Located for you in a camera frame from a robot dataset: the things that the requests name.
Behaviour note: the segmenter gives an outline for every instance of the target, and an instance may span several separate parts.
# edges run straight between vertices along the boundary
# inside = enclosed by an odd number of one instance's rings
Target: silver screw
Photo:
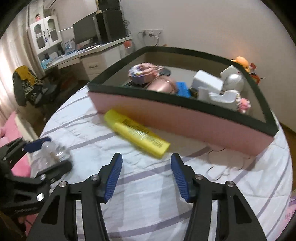
[[[42,175],[40,176],[41,181],[43,181],[45,178],[46,178],[46,174],[42,174]]]
[[[43,193],[39,193],[36,199],[39,202],[42,201],[44,199],[44,194]]]
[[[229,186],[230,188],[233,188],[235,184],[233,181],[227,181],[227,186]]]
[[[92,175],[91,176],[91,180],[92,181],[96,181],[96,180],[98,180],[99,179],[99,175]]]
[[[65,181],[62,181],[62,182],[59,183],[59,186],[61,188],[65,187],[66,185],[67,185],[67,183]]]
[[[196,174],[196,175],[195,175],[195,179],[197,179],[197,180],[202,180],[202,179],[203,179],[203,175],[201,175],[201,174]]]

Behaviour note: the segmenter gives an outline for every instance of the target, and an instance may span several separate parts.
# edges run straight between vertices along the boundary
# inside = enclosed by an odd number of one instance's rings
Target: striped tablecloth
[[[211,181],[234,181],[268,241],[277,238],[292,188],[291,156],[280,126],[275,140],[257,157],[152,129],[171,143],[169,152],[158,160],[109,129],[87,91],[84,87],[67,100],[48,121],[41,137],[50,136],[71,150],[74,166],[65,178],[69,183],[97,174],[115,152],[122,154],[123,168],[113,198],[101,205],[111,240],[183,240],[192,205],[181,198],[174,181],[170,169],[174,152]],[[215,239],[216,222],[217,202],[213,201],[209,240]],[[84,240],[79,202],[77,227],[79,239]]]

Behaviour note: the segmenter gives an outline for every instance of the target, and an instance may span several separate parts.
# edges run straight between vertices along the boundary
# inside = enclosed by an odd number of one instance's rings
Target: beige curtain
[[[43,75],[33,54],[27,29],[28,6],[14,18],[0,39],[0,126],[5,124],[12,111],[19,109],[13,93],[14,70],[26,65],[38,77]]]

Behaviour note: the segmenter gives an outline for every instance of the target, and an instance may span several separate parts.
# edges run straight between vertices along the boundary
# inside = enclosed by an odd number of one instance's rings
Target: drawer handle
[[[90,66],[89,68],[90,68],[90,69],[93,69],[93,68],[96,68],[96,67],[98,67],[98,65]]]

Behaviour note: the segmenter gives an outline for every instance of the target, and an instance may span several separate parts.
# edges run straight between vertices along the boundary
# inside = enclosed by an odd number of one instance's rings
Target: yellow cloth
[[[21,80],[27,80],[31,85],[35,84],[35,78],[30,73],[27,66],[23,65],[18,67],[15,71],[19,74]]]

